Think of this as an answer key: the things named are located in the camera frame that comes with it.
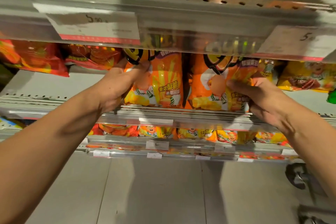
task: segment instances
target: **grey floor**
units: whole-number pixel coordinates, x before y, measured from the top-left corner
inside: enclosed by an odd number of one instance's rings
[[[297,223],[297,206],[313,202],[288,182],[285,168],[74,153],[27,224]]]

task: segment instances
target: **price label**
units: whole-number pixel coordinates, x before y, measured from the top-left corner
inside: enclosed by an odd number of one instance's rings
[[[234,153],[235,151],[236,147],[234,145],[215,144],[216,153]]]
[[[93,151],[93,156],[94,157],[108,158],[110,156],[110,152],[109,151],[103,151],[103,150],[94,150]]]
[[[297,156],[298,154],[293,149],[283,149],[281,155],[284,155],[284,156]]]
[[[167,151],[169,150],[169,142],[149,140],[146,142],[146,149]]]
[[[174,120],[155,119],[155,118],[139,118],[141,125],[173,125]]]
[[[276,26],[257,52],[297,56],[307,61],[322,61],[335,49],[335,29]]]
[[[254,161],[254,159],[252,159],[252,158],[238,158],[238,160],[237,160],[238,162],[253,162]]]
[[[89,144],[88,138],[85,137],[84,140],[81,142],[81,144]]]
[[[63,40],[140,45],[134,12],[34,3]]]
[[[147,153],[147,158],[162,158],[162,154],[158,152]]]
[[[195,159],[196,160],[210,160],[210,156],[196,155]]]

